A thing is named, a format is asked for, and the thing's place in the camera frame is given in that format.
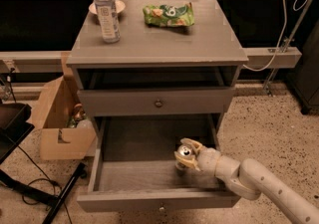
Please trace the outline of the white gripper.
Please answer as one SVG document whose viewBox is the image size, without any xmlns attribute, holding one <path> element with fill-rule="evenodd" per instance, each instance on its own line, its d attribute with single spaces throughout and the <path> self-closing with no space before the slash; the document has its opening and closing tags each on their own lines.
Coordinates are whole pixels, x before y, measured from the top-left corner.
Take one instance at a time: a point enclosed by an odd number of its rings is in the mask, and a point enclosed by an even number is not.
<svg viewBox="0 0 319 224">
<path fill-rule="evenodd" d="M 178 169 L 191 168 L 211 176 L 215 175 L 216 166 L 221 157 L 218 150 L 207 147 L 202 149 L 203 145 L 199 141 L 190 138 L 183 138 L 180 142 L 180 153 L 177 151 L 174 153 Z"/>
</svg>

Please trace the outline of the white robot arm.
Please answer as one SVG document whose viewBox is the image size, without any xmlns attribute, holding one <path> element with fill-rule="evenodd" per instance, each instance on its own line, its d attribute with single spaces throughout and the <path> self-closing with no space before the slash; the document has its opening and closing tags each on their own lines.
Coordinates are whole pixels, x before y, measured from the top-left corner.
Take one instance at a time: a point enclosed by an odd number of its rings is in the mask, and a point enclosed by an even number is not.
<svg viewBox="0 0 319 224">
<path fill-rule="evenodd" d="M 319 209 L 282 182 L 255 159 L 238 161 L 200 142 L 183 138 L 174 153 L 179 169 L 206 172 L 236 195 L 256 200 L 267 196 L 292 224 L 319 224 Z"/>
</svg>

